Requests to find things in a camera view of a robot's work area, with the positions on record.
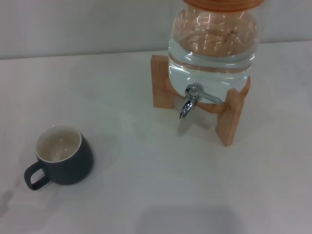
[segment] mug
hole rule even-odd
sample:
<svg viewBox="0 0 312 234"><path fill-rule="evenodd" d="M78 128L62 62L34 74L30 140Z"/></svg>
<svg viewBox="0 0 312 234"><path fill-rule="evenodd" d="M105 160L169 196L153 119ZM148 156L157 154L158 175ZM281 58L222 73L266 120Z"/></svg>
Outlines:
<svg viewBox="0 0 312 234"><path fill-rule="evenodd" d="M92 150L81 132L69 126L53 126L43 132L36 144L37 162L26 169L24 179L31 190L49 181L60 185L75 184L93 167ZM31 183L31 176L42 169L44 177Z"/></svg>

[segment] mug handle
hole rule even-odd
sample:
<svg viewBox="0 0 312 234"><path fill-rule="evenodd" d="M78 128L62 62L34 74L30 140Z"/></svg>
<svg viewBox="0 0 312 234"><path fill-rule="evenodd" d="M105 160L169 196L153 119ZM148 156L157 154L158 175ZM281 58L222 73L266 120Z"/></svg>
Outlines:
<svg viewBox="0 0 312 234"><path fill-rule="evenodd" d="M33 165L31 165L29 168L26 169L24 173L24 179L26 182L26 185L31 189L31 190L38 190L42 188L44 185L46 185L50 179L45 175L42 177L40 180L36 181L35 183L31 183L30 178L31 176L38 170L43 168L43 165L40 162L36 162Z"/></svg>

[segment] wooden stand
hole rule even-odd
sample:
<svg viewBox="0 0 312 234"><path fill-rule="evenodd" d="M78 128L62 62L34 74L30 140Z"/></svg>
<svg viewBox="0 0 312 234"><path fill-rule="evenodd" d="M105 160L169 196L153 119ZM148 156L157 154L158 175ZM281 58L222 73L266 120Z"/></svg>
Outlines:
<svg viewBox="0 0 312 234"><path fill-rule="evenodd" d="M168 56L153 55L151 59L154 107L173 109L174 96L183 98L171 85L168 73ZM250 88L250 77L243 90L239 93L230 89L222 105L198 103L198 107L218 114L216 132L225 146L233 143L238 126L244 99Z"/></svg>

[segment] faucet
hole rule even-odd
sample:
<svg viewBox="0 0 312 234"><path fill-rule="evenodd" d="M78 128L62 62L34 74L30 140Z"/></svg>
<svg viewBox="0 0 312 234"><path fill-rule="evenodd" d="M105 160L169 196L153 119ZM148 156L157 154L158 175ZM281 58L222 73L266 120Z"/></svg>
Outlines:
<svg viewBox="0 0 312 234"><path fill-rule="evenodd" d="M194 83L186 86L185 89L185 98L183 100L183 107L180 113L180 118L185 119L190 112L195 108L198 101L203 98L210 100L216 104L221 105L222 100L213 95L207 94L204 92L204 87L201 84Z"/></svg>

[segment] white table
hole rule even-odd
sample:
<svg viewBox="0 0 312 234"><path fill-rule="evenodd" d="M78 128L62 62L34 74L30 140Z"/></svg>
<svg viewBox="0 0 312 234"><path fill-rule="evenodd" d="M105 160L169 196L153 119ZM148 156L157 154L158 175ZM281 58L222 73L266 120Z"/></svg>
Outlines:
<svg viewBox="0 0 312 234"><path fill-rule="evenodd" d="M228 148L215 115L153 108L152 54L0 61L0 233L311 233L312 41L260 45ZM95 168L33 192L23 173L54 124L82 131Z"/></svg>

